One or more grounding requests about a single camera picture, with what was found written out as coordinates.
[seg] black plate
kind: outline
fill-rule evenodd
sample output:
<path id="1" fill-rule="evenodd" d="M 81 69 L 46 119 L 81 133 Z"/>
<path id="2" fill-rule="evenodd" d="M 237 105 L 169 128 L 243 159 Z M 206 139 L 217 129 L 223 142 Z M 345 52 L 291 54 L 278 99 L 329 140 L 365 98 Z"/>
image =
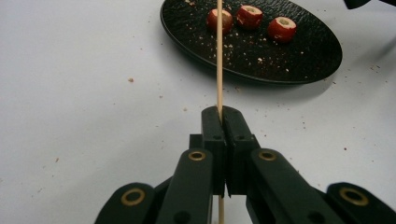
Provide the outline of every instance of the black plate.
<path id="1" fill-rule="evenodd" d="M 242 5 L 262 10 L 259 30 L 247 32 L 236 24 L 223 36 L 223 67 L 226 73 L 273 84 L 305 84 L 330 76 L 342 61 L 340 43 L 321 20 L 287 0 L 229 0 L 223 7 L 235 15 Z M 165 31 L 193 58 L 216 68 L 216 35 L 205 25 L 214 0 L 165 0 L 161 21 Z M 286 16 L 297 24 L 288 44 L 266 36 L 268 23 Z"/>

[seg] white table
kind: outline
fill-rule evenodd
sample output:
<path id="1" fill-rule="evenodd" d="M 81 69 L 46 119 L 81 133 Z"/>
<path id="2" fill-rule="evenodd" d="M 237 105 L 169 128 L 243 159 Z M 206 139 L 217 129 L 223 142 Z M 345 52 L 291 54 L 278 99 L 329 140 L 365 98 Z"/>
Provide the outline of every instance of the white table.
<path id="1" fill-rule="evenodd" d="M 224 104 L 311 186 L 350 182 L 396 209 L 396 7 L 294 2 L 336 34 L 339 69 L 295 87 L 225 77 Z M 0 2 L 0 223 L 93 223 L 119 187 L 173 174 L 216 71 L 165 33 L 162 3 Z M 249 223 L 244 197 L 225 205 Z"/>

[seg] wooden skewer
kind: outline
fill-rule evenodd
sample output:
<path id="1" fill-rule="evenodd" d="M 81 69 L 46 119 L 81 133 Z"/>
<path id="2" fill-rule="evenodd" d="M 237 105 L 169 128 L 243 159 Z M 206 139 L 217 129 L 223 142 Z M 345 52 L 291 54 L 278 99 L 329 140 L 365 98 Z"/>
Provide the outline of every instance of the wooden skewer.
<path id="1" fill-rule="evenodd" d="M 217 49 L 217 82 L 218 82 L 218 111 L 222 123 L 222 0 L 218 0 L 218 49 Z M 224 199 L 219 195 L 219 224 L 224 224 Z"/>
<path id="2" fill-rule="evenodd" d="M 218 111 L 222 122 L 222 0 L 218 0 L 218 48 L 217 48 L 217 82 L 218 82 Z"/>

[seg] table surface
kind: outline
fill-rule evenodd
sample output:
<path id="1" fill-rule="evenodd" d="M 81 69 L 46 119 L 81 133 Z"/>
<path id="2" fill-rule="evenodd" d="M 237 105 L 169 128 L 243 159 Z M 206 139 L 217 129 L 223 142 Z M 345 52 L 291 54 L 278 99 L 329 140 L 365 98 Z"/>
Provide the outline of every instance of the table surface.
<path id="1" fill-rule="evenodd" d="M 0 2 L 0 223 L 93 223 L 119 187 L 173 174 L 216 71 L 173 43 L 162 3 Z M 311 186 L 346 181 L 396 209 L 396 7 L 294 3 L 335 33 L 339 69 L 290 87 L 225 76 L 224 104 Z M 225 216 L 249 223 L 245 198 Z"/>

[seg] black object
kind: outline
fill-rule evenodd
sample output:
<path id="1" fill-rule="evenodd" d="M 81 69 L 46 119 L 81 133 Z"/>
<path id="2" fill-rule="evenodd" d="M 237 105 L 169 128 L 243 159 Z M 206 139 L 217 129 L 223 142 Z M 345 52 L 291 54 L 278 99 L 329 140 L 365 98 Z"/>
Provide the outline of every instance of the black object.
<path id="1" fill-rule="evenodd" d="M 353 9 L 366 5 L 366 3 L 370 2 L 370 0 L 344 0 L 344 2 L 346 3 L 346 7 L 348 9 Z"/>
<path id="2" fill-rule="evenodd" d="M 255 224 L 396 223 L 396 214 L 361 187 L 338 183 L 323 193 L 279 152 L 261 148 L 242 114 L 223 107 L 202 112 L 202 133 L 191 134 L 174 175 L 157 188 L 133 183 L 118 189 L 95 224 L 209 224 L 212 195 L 247 195 Z"/>
<path id="3" fill-rule="evenodd" d="M 396 6 L 396 0 L 380 0 L 380 1 Z M 346 3 L 346 7 L 348 9 L 354 9 L 366 5 L 366 3 L 370 2 L 370 0 L 344 0 L 344 2 Z"/>
<path id="4" fill-rule="evenodd" d="M 236 24 L 223 37 L 223 68 L 226 74 L 276 84 L 296 85 L 322 80 L 333 74 L 342 61 L 341 45 L 320 19 L 288 0 L 233 0 L 223 7 L 235 15 L 242 5 L 262 10 L 259 30 L 245 31 Z M 216 71 L 216 35 L 206 28 L 212 0 L 165 0 L 161 21 L 166 33 L 188 55 Z M 269 22 L 286 16 L 297 24 L 288 44 L 267 37 Z"/>

